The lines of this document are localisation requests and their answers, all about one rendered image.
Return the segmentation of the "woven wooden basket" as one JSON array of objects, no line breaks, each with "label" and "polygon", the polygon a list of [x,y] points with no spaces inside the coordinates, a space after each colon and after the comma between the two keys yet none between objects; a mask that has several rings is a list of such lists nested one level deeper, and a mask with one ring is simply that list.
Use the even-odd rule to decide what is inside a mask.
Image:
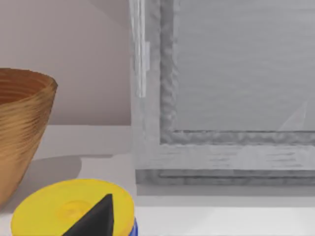
[{"label": "woven wooden basket", "polygon": [[38,149],[57,87],[46,74],[0,68],[0,209],[17,190]]}]

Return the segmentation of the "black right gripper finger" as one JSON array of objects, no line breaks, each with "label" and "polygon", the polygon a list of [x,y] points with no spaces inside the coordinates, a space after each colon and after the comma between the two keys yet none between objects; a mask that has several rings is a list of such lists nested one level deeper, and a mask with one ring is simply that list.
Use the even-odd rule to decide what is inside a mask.
[{"label": "black right gripper finger", "polygon": [[113,236],[113,195],[105,195],[62,236]]}]

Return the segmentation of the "yellow-lidded blue can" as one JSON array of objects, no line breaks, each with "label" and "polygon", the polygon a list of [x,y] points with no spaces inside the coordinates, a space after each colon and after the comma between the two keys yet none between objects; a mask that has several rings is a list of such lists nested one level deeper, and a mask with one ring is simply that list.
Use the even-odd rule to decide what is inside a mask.
[{"label": "yellow-lidded blue can", "polygon": [[138,236],[130,193],[99,179],[64,180],[35,191],[15,208],[12,236],[62,236],[107,194],[113,195],[113,236]]}]

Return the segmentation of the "grey cabinet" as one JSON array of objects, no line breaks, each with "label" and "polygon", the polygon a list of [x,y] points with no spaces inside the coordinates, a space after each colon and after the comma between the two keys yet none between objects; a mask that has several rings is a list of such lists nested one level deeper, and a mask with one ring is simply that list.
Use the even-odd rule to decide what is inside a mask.
[{"label": "grey cabinet", "polygon": [[[131,56],[131,126],[139,185],[315,186],[315,145],[164,144],[160,140],[160,0],[145,0],[150,70],[139,98]],[[130,48],[133,52],[130,28]]]}]

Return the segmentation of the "grey cabinet door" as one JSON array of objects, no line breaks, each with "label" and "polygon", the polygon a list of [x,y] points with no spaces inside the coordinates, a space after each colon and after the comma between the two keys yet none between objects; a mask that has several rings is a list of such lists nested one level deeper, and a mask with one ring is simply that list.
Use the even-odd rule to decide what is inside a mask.
[{"label": "grey cabinet door", "polygon": [[315,145],[315,0],[160,0],[164,144]]}]

